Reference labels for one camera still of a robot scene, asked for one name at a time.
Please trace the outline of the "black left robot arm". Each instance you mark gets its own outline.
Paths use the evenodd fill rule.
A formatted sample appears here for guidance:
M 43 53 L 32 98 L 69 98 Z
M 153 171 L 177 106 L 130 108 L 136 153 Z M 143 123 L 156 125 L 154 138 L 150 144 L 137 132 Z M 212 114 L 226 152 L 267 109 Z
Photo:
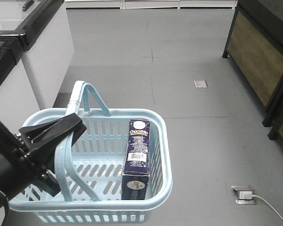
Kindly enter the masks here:
M 86 131 L 80 117 L 72 113 L 60 119 L 19 129 L 14 135 L 0 121 L 0 208 L 9 214 L 9 201 L 30 184 L 52 196 L 61 189 L 54 172 L 56 147 L 73 134 L 72 144 Z

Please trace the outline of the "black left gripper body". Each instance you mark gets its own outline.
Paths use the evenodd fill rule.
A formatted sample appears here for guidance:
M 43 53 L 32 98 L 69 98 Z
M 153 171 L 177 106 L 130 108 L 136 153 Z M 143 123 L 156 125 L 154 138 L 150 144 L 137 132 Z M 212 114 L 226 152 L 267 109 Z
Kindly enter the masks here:
M 19 182 L 29 183 L 25 177 L 25 152 L 21 142 L 0 121 L 0 186 Z

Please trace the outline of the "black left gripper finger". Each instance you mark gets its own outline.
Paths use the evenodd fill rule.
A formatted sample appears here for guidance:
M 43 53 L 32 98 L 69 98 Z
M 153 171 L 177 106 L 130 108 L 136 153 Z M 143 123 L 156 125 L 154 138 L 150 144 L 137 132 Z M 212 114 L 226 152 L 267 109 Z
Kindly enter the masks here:
M 86 131 L 82 119 L 75 113 L 44 124 L 19 129 L 28 150 L 52 151 L 69 135 L 71 145 Z
M 55 196 L 61 191 L 54 176 L 54 157 L 53 152 L 49 155 L 44 155 L 44 153 L 37 155 L 33 151 L 25 154 L 25 177 L 31 184 L 51 196 Z

